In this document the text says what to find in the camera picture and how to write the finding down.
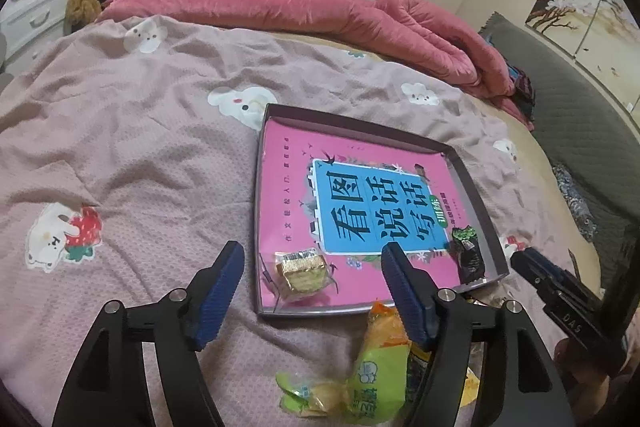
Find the pink blanket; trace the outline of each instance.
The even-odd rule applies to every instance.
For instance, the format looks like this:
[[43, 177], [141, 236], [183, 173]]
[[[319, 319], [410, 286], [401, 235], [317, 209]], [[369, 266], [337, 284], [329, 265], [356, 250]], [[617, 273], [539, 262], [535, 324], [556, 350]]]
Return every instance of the pink blanket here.
[[182, 22], [313, 33], [405, 62], [527, 123], [506, 97], [502, 56], [455, 15], [425, 0], [109, 0], [99, 21], [161, 14]]

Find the black snack package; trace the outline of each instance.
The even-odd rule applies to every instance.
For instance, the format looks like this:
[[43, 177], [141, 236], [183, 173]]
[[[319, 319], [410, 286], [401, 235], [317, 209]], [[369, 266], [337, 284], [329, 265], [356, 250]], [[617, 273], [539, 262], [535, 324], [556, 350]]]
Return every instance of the black snack package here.
[[478, 245], [478, 233], [469, 226], [466, 229], [453, 229], [449, 241], [449, 253], [458, 264], [458, 276], [461, 284], [484, 277], [484, 260]]

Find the green snack wrapper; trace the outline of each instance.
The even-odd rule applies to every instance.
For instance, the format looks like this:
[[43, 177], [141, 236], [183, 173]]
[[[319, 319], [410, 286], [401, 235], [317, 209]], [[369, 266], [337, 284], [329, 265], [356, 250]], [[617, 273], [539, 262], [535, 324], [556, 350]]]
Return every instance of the green snack wrapper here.
[[295, 416], [332, 416], [352, 425], [391, 420], [404, 405], [409, 340], [395, 309], [375, 303], [353, 374], [346, 382], [277, 373], [280, 407]]
[[391, 420], [404, 405], [408, 344], [365, 351], [357, 371], [347, 380], [351, 399], [344, 420], [356, 425], [376, 425]]

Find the strawberry print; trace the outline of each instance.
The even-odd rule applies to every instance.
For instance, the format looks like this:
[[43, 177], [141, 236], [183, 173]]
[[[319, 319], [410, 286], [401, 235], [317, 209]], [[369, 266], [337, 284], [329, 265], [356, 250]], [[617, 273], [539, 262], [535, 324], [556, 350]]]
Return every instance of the strawberry print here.
[[102, 231], [102, 221], [98, 212], [92, 206], [83, 206], [81, 216], [74, 216], [69, 220], [69, 224], [78, 227], [78, 235], [66, 235], [65, 250], [66, 260], [80, 263], [82, 259], [92, 259], [94, 247], [100, 245], [100, 232]]
[[509, 237], [507, 237], [507, 243], [508, 245], [516, 245], [516, 251], [522, 251], [527, 248], [527, 245], [518, 241], [514, 235], [510, 235]]

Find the gray sofa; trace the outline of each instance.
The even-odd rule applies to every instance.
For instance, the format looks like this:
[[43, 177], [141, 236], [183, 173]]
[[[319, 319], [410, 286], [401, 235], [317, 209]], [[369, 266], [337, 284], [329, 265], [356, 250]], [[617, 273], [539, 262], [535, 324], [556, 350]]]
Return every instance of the gray sofa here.
[[640, 221], [640, 142], [612, 103], [579, 71], [526, 30], [495, 13], [480, 31], [536, 89], [536, 138], [564, 164], [587, 201], [598, 230], [602, 285], [614, 275], [627, 224]]

